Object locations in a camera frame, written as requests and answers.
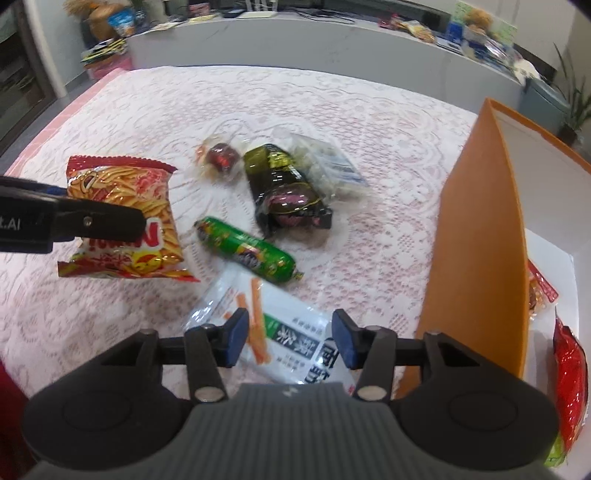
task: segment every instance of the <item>dark green snack package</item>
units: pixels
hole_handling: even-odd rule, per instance
[[[294,167],[288,152],[273,144],[254,148],[244,154],[244,170],[265,238],[279,228],[331,227],[332,210]]]

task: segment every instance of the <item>red snack bag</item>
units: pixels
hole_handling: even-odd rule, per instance
[[[556,313],[554,327],[554,358],[557,365],[556,410],[560,432],[546,465],[560,465],[583,426],[589,401],[587,359],[570,328],[563,325]]]
[[[530,276],[530,318],[558,300],[558,292],[548,282],[531,260],[527,261]]]
[[[68,196],[141,210],[144,236],[134,243],[83,238],[69,262],[58,262],[60,277],[162,278],[198,281],[183,268],[168,201],[175,167],[134,157],[70,157]]]

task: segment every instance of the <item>white lace tablecloth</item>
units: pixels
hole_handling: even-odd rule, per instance
[[[335,213],[330,232],[283,236],[304,278],[286,288],[327,312],[341,307],[362,325],[413,335],[436,231],[443,183],[476,118],[432,98],[348,77],[263,67],[162,67],[116,72],[83,105],[35,139],[13,174],[66,185],[70,155],[135,155],[178,168],[170,199],[188,262],[200,284],[173,280],[58,278],[50,255],[0,255],[0,353],[28,395],[143,327],[182,334],[186,317],[222,262],[204,251],[193,222],[215,215],[257,234],[244,177],[230,186],[197,180],[191,166],[214,131],[273,140],[277,126],[340,147],[372,188],[373,209]],[[260,381],[244,367],[227,372],[234,391]],[[165,385],[188,395],[184,367]]]

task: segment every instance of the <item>green sausage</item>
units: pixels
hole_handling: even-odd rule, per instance
[[[260,240],[215,217],[205,217],[195,222],[199,239],[257,275],[275,283],[292,278],[300,279],[294,258],[264,240]]]

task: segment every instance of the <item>white counter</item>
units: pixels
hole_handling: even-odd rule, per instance
[[[422,93],[472,112],[485,97],[517,108],[521,85],[489,66],[402,32],[357,20],[214,19],[128,39],[139,69],[195,65],[272,66],[335,73]]]

